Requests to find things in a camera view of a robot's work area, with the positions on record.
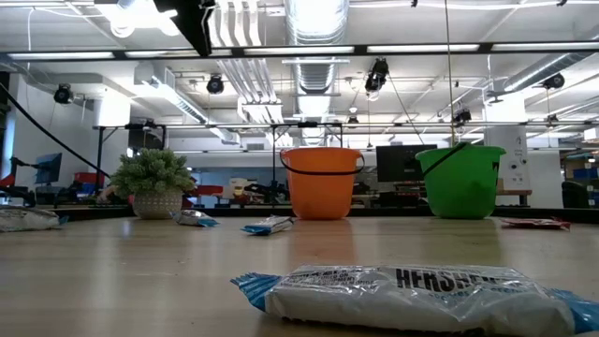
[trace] wooden table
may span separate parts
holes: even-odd
[[[398,335],[268,317],[228,281],[301,264],[510,266],[599,300],[598,226],[566,232],[502,229],[491,220],[351,218],[298,222],[260,238],[239,231],[256,219],[220,220],[202,229],[111,219],[0,234],[0,335]]]

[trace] white planter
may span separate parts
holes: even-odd
[[[169,212],[181,210],[183,192],[175,190],[162,194],[136,193],[133,212],[145,220],[169,219]]]

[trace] potted plant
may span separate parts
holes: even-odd
[[[142,219],[168,219],[181,210],[183,191],[194,188],[187,158],[171,150],[141,150],[132,158],[121,155],[122,165],[111,177],[121,198],[134,196],[133,211]]]

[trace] orange bucket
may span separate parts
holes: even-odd
[[[356,160],[364,156],[343,148],[305,148],[281,151],[287,169],[293,213],[305,220],[336,220],[349,214]]]

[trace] red object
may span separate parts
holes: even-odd
[[[532,229],[567,229],[570,230],[569,222],[560,219],[500,219],[507,227],[532,228]]]
[[[187,199],[187,198],[183,198],[183,202],[181,204],[181,207],[184,208],[184,209],[189,209],[189,208],[194,207],[194,203],[191,202],[191,201],[189,201],[189,199]]]
[[[223,186],[215,186],[215,185],[200,185],[197,186],[195,190],[189,192],[192,196],[213,196],[213,195],[222,195],[223,194]]]
[[[75,173],[74,181],[80,183],[95,183],[95,173],[90,172],[79,172]],[[104,185],[104,174],[100,173],[100,184]]]
[[[8,187],[15,183],[15,176],[8,174],[3,180],[0,180],[0,186]]]

